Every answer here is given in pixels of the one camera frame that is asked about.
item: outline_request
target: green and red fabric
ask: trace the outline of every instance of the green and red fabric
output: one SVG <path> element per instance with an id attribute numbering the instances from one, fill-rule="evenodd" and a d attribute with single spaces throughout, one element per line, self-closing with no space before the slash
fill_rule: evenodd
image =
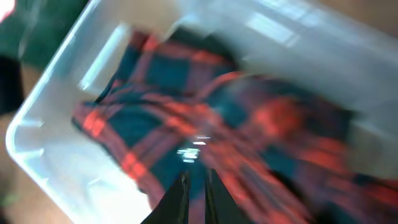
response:
<path id="1" fill-rule="evenodd" d="M 203 223 L 212 168 L 253 223 L 397 221 L 398 184 L 345 167 L 349 111 L 283 80 L 243 76 L 208 39 L 178 32 L 159 42 L 135 31 L 105 91 L 73 115 L 152 207 L 189 170 L 189 220 Z M 187 148 L 200 151 L 193 163 Z"/>

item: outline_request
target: plastic bin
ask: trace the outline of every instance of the plastic bin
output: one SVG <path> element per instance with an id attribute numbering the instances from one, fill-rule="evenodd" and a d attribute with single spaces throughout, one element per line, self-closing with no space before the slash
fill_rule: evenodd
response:
<path id="1" fill-rule="evenodd" d="M 11 157 L 73 222 L 139 223 L 150 213 L 134 182 L 70 120 L 74 106 L 95 99 L 116 70 L 130 24 L 164 34 L 178 20 L 219 32 L 248 72 L 294 80 L 359 111 L 351 139 L 362 157 L 353 167 L 398 175 L 395 39 L 299 0 L 92 0 L 6 136 Z M 372 167 L 362 166 L 366 159 Z"/>

